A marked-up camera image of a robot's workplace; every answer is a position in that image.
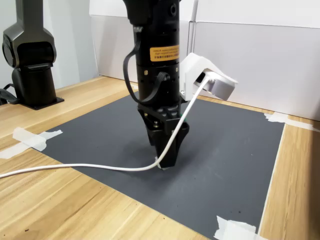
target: gray mat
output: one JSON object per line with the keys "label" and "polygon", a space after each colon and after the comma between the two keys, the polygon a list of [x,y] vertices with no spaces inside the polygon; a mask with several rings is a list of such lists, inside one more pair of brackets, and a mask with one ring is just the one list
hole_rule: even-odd
{"label": "gray mat", "polygon": [[[284,123],[263,113],[197,100],[177,164],[162,171],[80,172],[213,239],[217,216],[259,228]],[[156,151],[130,96],[57,126],[44,154],[64,163],[137,168]]]}

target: wooden tabletop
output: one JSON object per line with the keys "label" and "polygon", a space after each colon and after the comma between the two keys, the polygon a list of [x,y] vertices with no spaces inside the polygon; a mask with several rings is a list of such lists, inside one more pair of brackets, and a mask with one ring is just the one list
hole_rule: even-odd
{"label": "wooden tabletop", "polygon": [[[12,138],[16,127],[39,134],[129,94],[124,81],[108,77],[64,87],[56,93],[65,102],[38,111],[21,105],[0,106],[0,151],[18,143]],[[320,127],[308,119],[291,119]],[[0,173],[54,164],[60,162],[30,148],[11,159],[0,159]],[[285,125],[260,233],[270,240],[320,240],[319,205],[320,133]],[[72,168],[61,168],[0,179],[2,239],[206,238]]]}

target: masking tape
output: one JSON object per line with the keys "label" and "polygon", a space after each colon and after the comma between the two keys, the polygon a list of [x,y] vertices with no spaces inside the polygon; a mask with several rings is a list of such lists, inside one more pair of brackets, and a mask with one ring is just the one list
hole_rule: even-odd
{"label": "masking tape", "polygon": [[275,112],[274,114],[265,113],[264,116],[266,119],[268,119],[269,122],[285,123],[294,127],[308,129],[308,130],[316,131],[320,133],[320,130],[314,128],[312,124],[291,120],[288,118],[288,115],[284,113],[280,113],[280,112]]}
{"label": "masking tape", "polygon": [[34,148],[38,151],[43,151],[47,144],[46,141],[55,136],[62,134],[61,130],[47,132],[44,131],[39,135],[36,135],[32,132],[29,132],[21,127],[17,127],[13,131],[13,138],[20,141],[20,143],[13,145],[3,151],[0,152],[0,159],[10,159],[15,155],[23,153],[25,150],[29,148]]}
{"label": "masking tape", "polygon": [[214,238],[218,240],[267,240],[256,234],[256,227],[245,222],[225,220],[216,216],[219,229]]}
{"label": "masking tape", "polygon": [[138,86],[137,86],[137,85],[133,85],[133,84],[131,84],[131,87],[132,87],[132,89],[139,90],[139,88],[138,88]]}

